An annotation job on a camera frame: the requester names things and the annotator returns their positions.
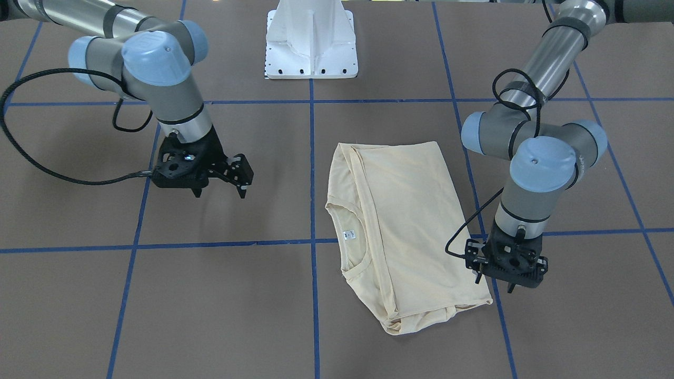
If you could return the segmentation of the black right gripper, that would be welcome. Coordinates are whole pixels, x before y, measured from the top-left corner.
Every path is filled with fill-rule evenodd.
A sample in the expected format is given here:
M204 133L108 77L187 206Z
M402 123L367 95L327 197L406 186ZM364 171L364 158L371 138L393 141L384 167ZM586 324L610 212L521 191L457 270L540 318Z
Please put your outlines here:
M210 178L229 181L225 177L227 158L214 127L191 143L180 142L178 134L171 132L161 143L152 182L159 188L191 189L200 198ZM244 199L248 183L235 186L239 197Z

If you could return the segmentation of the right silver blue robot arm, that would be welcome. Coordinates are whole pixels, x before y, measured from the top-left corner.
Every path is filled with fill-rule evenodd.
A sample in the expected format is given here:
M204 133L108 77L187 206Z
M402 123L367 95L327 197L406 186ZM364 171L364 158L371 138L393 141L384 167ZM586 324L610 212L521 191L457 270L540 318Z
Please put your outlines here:
M217 136L192 75L195 63L209 53L209 41L195 22L169 22L109 1L2 1L2 21L34 19L84 34L72 43L69 67L23 77L7 87L2 106L22 84L46 75L72 73L102 91L125 100L145 101L166 135L150 171L88 182L58 174L38 163L17 143L5 121L2 131L24 158L39 170L82 185L100 186L149 177L159 188L187 188L200 197L210 179L236 187L245 197L254 173L243 154L228 157Z

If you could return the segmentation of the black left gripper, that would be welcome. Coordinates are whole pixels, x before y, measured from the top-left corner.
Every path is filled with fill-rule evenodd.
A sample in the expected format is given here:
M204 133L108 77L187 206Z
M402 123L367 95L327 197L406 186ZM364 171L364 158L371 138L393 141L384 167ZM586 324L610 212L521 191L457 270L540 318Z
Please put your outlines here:
M493 223L491 233L482 254L489 263L474 270L476 285L481 283L482 274L508 283L507 293L512 294L516 286L537 288L548 272L548 259L541 255L542 235L524 239L523 231L516 236L508 235Z

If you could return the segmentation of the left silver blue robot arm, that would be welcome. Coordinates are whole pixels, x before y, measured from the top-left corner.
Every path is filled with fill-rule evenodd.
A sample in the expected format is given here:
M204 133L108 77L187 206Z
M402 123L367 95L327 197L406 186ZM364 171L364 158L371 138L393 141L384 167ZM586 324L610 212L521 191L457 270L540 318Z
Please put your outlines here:
M536 288L547 274L542 233L568 188L579 182L608 148L596 122L552 125L542 108L565 84L576 57L605 26L672 22L672 1L563 1L539 45L503 89L493 80L496 102L472 113L461 130L464 148L508 160L509 177L486 242L467 240L468 269L516 286Z

